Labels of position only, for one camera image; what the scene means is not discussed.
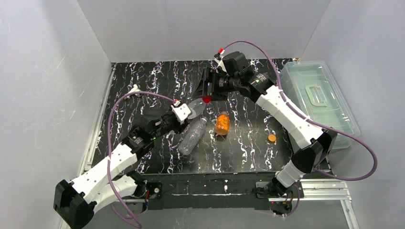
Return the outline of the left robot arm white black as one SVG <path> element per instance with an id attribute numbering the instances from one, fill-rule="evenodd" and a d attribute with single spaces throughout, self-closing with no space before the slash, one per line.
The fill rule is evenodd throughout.
<path id="1" fill-rule="evenodd" d="M 127 167 L 135 164 L 154 147 L 154 141 L 169 132 L 181 133 L 189 124 L 191 112 L 181 113 L 182 123 L 169 111 L 159 119 L 134 124 L 119 145 L 90 170 L 68 182 L 60 181 L 55 188 L 54 210 L 72 229 L 82 229 L 96 212 L 121 197 L 132 196 L 147 201 L 160 198 L 162 184 L 148 181 L 136 171 L 114 178 Z"/>

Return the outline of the red bottle cap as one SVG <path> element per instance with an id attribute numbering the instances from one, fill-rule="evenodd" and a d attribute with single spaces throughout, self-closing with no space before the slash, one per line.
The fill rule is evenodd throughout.
<path id="1" fill-rule="evenodd" d="M 211 102 L 212 99 L 211 99 L 210 96 L 205 96 L 205 97 L 202 98 L 202 100 L 203 100 L 204 103 L 208 104 L 208 103 Z"/>

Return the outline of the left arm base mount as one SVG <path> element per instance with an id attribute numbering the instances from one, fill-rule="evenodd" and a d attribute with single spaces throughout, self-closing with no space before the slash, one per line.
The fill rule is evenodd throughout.
<path id="1" fill-rule="evenodd" d="M 160 182 L 150 182 L 144 185 L 141 185 L 140 188 L 137 188 L 135 192 L 132 204 L 142 203 L 141 212 L 137 215 L 139 217 L 144 212 L 148 210 L 149 200 L 151 199 L 160 199 L 162 195 L 162 183 Z"/>

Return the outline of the red label water bottle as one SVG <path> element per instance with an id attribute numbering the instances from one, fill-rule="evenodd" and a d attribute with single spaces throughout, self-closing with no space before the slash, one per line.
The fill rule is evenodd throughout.
<path id="1" fill-rule="evenodd" d="M 192 120 L 192 119 L 198 117 L 199 115 L 201 115 L 203 113 L 203 111 L 206 108 L 206 102 L 202 98 L 198 98 L 198 99 L 195 99 L 192 102 L 190 102 L 188 104 L 188 108 L 192 112 L 188 116 L 188 119 Z"/>

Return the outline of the clear plastic bottle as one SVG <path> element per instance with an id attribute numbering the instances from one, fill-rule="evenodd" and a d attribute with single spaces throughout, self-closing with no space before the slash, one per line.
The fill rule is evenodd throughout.
<path id="1" fill-rule="evenodd" d="M 196 147 L 201 137 L 204 135 L 206 130 L 207 118 L 202 117 L 197 120 L 190 129 L 187 131 L 186 136 L 180 143 L 178 151 L 183 155 L 189 155 L 193 149 Z"/>

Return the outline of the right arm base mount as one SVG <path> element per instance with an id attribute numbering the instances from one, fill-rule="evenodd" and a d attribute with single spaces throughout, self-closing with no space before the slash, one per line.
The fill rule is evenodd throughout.
<path id="1" fill-rule="evenodd" d="M 274 186 L 271 182 L 256 182 L 252 192 L 257 198 L 269 200 L 271 215 L 283 218 L 292 215 L 304 197 L 300 181 L 285 190 Z"/>

